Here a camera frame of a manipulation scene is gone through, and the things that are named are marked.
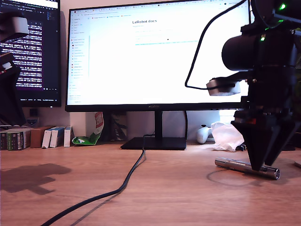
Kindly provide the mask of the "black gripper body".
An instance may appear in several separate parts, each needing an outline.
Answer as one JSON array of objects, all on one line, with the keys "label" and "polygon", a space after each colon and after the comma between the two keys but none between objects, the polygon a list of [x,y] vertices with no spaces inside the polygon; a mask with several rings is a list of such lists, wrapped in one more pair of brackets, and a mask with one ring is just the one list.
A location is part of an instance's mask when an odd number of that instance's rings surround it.
[{"label": "black gripper body", "polygon": [[235,112],[237,129],[267,129],[297,122],[293,106],[295,77],[249,77],[248,95],[242,111]]}]

